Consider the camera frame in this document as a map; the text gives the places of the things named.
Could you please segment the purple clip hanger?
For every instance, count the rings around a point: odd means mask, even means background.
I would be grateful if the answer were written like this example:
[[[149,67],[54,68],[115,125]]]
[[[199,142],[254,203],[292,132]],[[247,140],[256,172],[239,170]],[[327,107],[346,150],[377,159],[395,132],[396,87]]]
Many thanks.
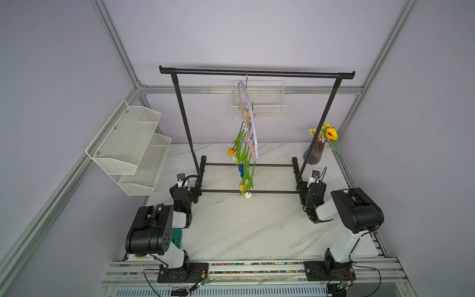
[[[259,142],[257,139],[256,120],[253,110],[253,104],[247,91],[247,81],[239,80],[237,82],[237,98],[239,110],[242,114],[242,141],[246,143],[249,149],[248,154],[257,161],[259,159]]]

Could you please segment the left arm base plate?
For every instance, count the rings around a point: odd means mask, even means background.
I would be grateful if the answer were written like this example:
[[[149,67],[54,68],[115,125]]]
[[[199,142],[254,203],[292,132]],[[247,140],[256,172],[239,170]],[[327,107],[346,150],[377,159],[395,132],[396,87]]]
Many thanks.
[[[157,277],[158,283],[199,283],[207,278],[209,273],[209,263],[206,262],[186,262],[180,268],[168,268],[163,265]]]

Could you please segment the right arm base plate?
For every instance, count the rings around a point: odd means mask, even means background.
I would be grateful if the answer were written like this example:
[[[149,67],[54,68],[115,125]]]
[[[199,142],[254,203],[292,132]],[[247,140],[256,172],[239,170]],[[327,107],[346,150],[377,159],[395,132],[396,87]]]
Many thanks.
[[[328,264],[324,261],[304,262],[304,272],[308,281],[356,280],[350,262]]]

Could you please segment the orange tulip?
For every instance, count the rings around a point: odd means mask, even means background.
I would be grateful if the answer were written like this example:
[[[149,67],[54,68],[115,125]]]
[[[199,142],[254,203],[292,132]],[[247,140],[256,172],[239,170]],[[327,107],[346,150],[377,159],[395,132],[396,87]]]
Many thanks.
[[[245,132],[240,132],[237,135],[237,138],[233,142],[233,146],[228,149],[228,152],[227,152],[228,156],[230,157],[235,156],[236,158],[240,158],[244,135],[245,135]]]

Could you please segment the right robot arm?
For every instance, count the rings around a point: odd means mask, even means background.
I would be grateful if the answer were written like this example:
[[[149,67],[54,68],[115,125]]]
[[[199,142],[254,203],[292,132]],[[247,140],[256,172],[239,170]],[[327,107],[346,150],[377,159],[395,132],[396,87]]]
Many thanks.
[[[363,236],[376,231],[384,222],[382,209],[361,188],[332,191],[324,201],[326,184],[317,180],[299,183],[303,210],[313,223],[329,222],[339,217],[343,226],[334,244],[325,252],[326,269],[351,263],[351,256]]]

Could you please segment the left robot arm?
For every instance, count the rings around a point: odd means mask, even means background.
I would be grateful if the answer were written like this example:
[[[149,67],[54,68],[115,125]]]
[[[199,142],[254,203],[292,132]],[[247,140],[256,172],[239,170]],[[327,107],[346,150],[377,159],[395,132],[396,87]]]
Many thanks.
[[[190,227],[192,204],[201,196],[199,176],[179,174],[177,178],[177,183],[170,188],[172,205],[140,207],[125,240],[128,254],[150,256],[167,269],[181,269],[186,265],[188,255],[173,242],[173,230]]]

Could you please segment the black clothes rack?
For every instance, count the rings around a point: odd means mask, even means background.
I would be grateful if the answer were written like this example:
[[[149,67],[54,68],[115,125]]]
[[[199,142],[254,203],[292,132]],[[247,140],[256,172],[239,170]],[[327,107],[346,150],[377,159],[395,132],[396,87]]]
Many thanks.
[[[334,79],[335,82],[333,84],[329,99],[327,100],[327,104],[325,105],[325,109],[323,114],[320,118],[318,129],[321,129],[324,121],[330,111],[331,105],[335,99],[338,89],[343,80],[352,80],[354,79],[356,73],[353,71],[351,73],[309,73],[309,72],[295,72],[295,71],[248,71],[248,70],[231,70],[231,69],[186,69],[186,68],[166,68],[163,66],[159,67],[161,74],[169,74],[171,76],[175,94],[178,99],[179,108],[181,111],[181,116],[184,123],[184,128],[186,131],[186,136],[188,139],[190,152],[192,154],[195,169],[197,173],[195,175],[200,176],[201,179],[201,190],[202,193],[239,193],[239,190],[224,190],[224,189],[204,189],[202,187],[202,182],[204,179],[205,167],[208,165],[207,158],[203,156],[201,158],[201,162],[197,162],[197,156],[195,154],[192,136],[189,129],[188,118],[186,116],[186,110],[184,107],[183,96],[181,93],[181,88],[179,85],[178,75],[180,74],[187,74],[187,75],[228,75],[228,76],[236,76],[242,75],[244,77],[297,77],[297,78],[309,78],[309,79]],[[241,147],[241,156],[243,155],[244,151],[248,149],[246,143],[243,141]],[[240,165],[242,159],[238,158],[237,165]]]

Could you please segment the blue tulip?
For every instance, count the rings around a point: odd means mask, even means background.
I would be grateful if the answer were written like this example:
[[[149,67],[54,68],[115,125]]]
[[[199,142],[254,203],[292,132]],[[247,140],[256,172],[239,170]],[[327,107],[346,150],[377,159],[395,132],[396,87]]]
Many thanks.
[[[244,178],[244,165],[242,163],[238,166],[238,170],[240,172],[240,177]]]

